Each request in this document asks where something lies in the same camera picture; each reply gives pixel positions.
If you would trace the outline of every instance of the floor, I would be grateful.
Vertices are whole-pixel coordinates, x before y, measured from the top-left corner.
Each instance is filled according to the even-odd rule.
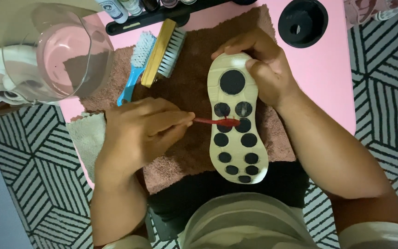
[[[359,139],[398,194],[398,15],[349,32]],[[92,248],[92,190],[59,108],[37,105],[0,116],[0,171],[34,248]],[[321,248],[338,248],[330,202],[312,185],[305,220]],[[178,248],[157,241],[154,248]]]

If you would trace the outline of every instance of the pink towel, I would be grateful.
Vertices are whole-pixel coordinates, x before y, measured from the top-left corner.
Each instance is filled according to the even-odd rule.
[[[344,0],[348,29],[367,21],[379,11],[398,7],[398,0]]]

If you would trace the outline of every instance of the black cup holder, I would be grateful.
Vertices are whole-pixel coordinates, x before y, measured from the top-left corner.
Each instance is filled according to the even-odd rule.
[[[317,0],[294,0],[279,17],[280,37],[296,48],[314,45],[327,26],[328,12]]]

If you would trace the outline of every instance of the pink table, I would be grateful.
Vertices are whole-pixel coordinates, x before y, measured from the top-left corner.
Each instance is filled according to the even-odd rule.
[[[354,134],[356,114],[343,1],[319,1],[325,6],[329,15],[328,27],[323,37],[313,46],[300,49],[286,44],[276,30],[277,43],[285,50],[293,75],[301,89],[334,120]],[[266,3],[273,26],[277,29],[280,14],[290,2],[290,0],[258,0],[248,6],[228,2],[191,14],[189,22],[183,28],[187,31],[211,28]],[[105,12],[100,12],[98,15],[104,25],[113,21]],[[162,23],[153,24],[111,36],[110,39],[115,50],[132,46],[136,44],[142,31],[151,31],[156,35],[161,26]],[[77,98],[62,100],[60,106],[66,122],[70,122],[71,118],[79,116],[84,111]],[[88,184],[94,188],[82,162],[81,165]]]

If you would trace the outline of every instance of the wooden brush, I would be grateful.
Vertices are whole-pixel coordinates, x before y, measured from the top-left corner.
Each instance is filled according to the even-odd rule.
[[[141,84],[151,87],[160,77],[169,78],[184,45],[186,31],[177,27],[175,21],[166,19],[159,31],[147,67],[142,75]]]

